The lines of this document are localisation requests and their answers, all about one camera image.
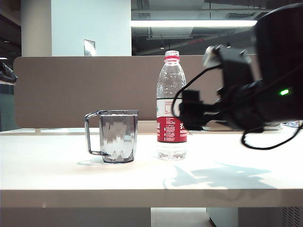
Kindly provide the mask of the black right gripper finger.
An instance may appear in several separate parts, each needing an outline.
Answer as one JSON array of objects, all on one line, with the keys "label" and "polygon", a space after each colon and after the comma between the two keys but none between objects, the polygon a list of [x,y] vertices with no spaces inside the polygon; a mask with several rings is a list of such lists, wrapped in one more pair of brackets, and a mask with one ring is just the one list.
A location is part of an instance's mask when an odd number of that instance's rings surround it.
[{"label": "black right gripper finger", "polygon": [[187,130],[203,130],[204,106],[199,91],[184,90],[179,104],[179,118]]}]

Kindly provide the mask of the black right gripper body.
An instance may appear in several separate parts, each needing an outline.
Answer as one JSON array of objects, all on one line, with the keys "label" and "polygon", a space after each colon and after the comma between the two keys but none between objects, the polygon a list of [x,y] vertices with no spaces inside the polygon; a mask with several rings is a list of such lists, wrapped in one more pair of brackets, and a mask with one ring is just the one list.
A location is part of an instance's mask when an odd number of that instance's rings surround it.
[{"label": "black right gripper body", "polygon": [[259,110],[259,97],[264,89],[258,86],[222,87],[220,99],[212,105],[214,114],[205,114],[205,122],[216,121],[237,131],[263,131],[264,116]]}]

